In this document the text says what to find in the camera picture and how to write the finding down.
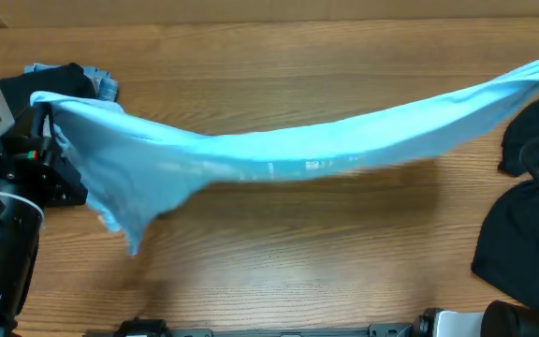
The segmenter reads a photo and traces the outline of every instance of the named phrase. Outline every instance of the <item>black cloth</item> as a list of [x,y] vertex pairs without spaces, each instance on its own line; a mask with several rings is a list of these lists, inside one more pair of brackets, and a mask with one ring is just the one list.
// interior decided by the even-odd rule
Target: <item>black cloth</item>
[[[499,169],[525,172],[520,149],[539,136],[539,100],[508,126]],[[534,152],[539,163],[539,148]],[[496,201],[484,220],[472,271],[504,293],[539,311],[539,182],[511,188]]]
[[82,67],[75,63],[1,79],[0,89],[14,115],[28,106],[30,95],[35,91],[96,98],[93,82],[84,75]]

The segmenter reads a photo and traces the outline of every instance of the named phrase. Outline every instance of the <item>light blue shirt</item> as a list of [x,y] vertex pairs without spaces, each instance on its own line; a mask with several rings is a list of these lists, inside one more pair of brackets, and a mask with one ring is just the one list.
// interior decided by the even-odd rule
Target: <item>light blue shirt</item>
[[434,157],[487,133],[539,90],[539,60],[453,93],[333,123],[205,136],[124,113],[113,102],[36,92],[82,174],[87,203],[135,254],[144,228],[213,181],[323,177]]

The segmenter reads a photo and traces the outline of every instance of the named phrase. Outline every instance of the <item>wooden tabletop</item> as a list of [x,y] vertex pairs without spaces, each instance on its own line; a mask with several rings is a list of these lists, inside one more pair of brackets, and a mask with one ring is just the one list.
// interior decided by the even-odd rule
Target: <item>wooden tabletop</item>
[[[539,58],[539,19],[0,30],[24,65],[110,70],[132,114],[206,134],[335,121]],[[24,336],[172,328],[363,327],[509,300],[471,274],[481,222],[518,183],[501,125],[452,153],[301,183],[218,183],[149,226],[140,254],[84,207],[48,210]]]

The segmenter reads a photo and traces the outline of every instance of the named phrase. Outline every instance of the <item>white cable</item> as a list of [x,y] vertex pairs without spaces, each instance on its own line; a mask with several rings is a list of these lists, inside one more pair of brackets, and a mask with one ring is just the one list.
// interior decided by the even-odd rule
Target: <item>white cable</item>
[[13,195],[11,193],[6,193],[6,192],[0,192],[0,197],[15,198],[16,200],[22,201],[22,202],[32,206],[35,210],[37,210],[41,214],[41,224],[45,221],[45,213],[33,201],[31,201],[31,200],[29,200],[27,198],[16,196],[16,195]]

